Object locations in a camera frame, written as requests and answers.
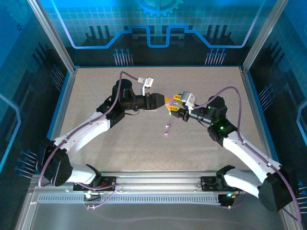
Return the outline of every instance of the enclosure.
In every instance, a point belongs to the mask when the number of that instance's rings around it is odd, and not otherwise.
[[[304,229],[306,10],[304,0],[0,0],[0,229]],[[121,71],[154,78],[146,92],[189,91],[197,104],[227,86],[238,88],[242,134],[295,169],[302,223],[267,211],[251,195],[232,210],[182,202],[181,196],[214,196],[197,187],[202,175],[227,165],[250,169],[198,122],[170,116],[165,106],[126,115],[70,159],[118,176],[125,202],[111,200],[91,212],[78,196],[60,201],[75,195],[69,184],[38,188],[33,164],[41,141],[90,117]],[[142,86],[130,80],[139,94]],[[222,97],[236,124],[236,93]],[[142,183],[148,187],[140,195]],[[157,186],[174,200],[154,200]],[[54,201],[44,200],[50,194]],[[142,196],[154,201],[132,201]],[[286,209],[297,215],[293,202]]]

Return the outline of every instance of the gray work surface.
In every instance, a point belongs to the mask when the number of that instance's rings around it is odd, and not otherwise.
[[[88,119],[111,95],[122,70],[135,77],[153,77],[153,86],[148,92],[173,96],[190,91],[196,96],[197,104],[208,101],[224,87],[237,87],[243,104],[241,133],[263,150],[238,67],[78,69],[61,135]],[[134,92],[140,94],[141,84],[131,81]],[[227,118],[237,125],[237,94],[232,90],[221,96],[228,107]],[[171,128],[166,129],[166,124],[171,124]],[[169,132],[167,137],[164,136],[166,131]],[[190,119],[186,123],[170,116],[165,106],[155,111],[142,110],[137,116],[125,116],[70,159],[81,165],[90,164],[100,171],[218,170],[229,164],[248,169],[234,154],[212,141],[207,129],[197,121]]]
[[[209,205],[38,204],[32,230],[282,230],[279,214],[251,195],[228,210]]]

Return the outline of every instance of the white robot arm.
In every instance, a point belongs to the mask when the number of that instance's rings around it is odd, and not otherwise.
[[[89,184],[91,187],[99,185],[101,175],[98,170],[90,165],[81,166],[70,163],[69,157],[92,139],[116,125],[125,117],[125,111],[154,110],[165,105],[163,95],[144,92],[144,88],[151,87],[153,78],[139,79],[139,82],[143,84],[142,94],[135,95],[131,81],[122,79],[120,87],[117,81],[112,95],[97,108],[90,118],[62,137],[53,141],[44,140],[37,155],[36,169],[55,186],[60,186],[65,182]]]
[[[295,173],[266,156],[238,133],[237,127],[226,119],[227,107],[224,99],[217,95],[211,97],[208,103],[204,104],[206,107],[203,107],[204,105],[195,104],[196,98],[192,93],[183,92],[174,96],[174,100],[182,104],[183,108],[168,106],[168,109],[172,115],[186,122],[192,118],[209,124],[207,130],[212,140],[239,157],[254,172],[250,174],[231,165],[225,166],[216,173],[219,189],[239,188],[259,198],[268,210],[278,212],[293,200],[281,175],[297,197]]]

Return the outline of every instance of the gear logo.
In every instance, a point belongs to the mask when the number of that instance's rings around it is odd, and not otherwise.
[[[150,16],[155,14],[160,17],[161,14],[166,16],[168,13],[173,13],[173,10],[177,10],[183,0],[138,0],[137,2],[144,13],[149,13]]]
[[[6,7],[11,17],[19,24],[23,24],[30,10],[27,0],[0,0],[0,7]]]

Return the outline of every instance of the glass panel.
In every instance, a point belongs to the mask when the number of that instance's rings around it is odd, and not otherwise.
[[[14,229],[35,172],[27,150],[35,153],[46,137],[67,70],[27,1],[0,0],[0,15],[0,229],[6,230]]]
[[[288,2],[250,69],[278,158],[296,169],[302,188],[307,186],[306,12],[305,1]],[[306,206],[300,204],[305,226]]]
[[[242,65],[275,0],[42,0],[77,66]]]

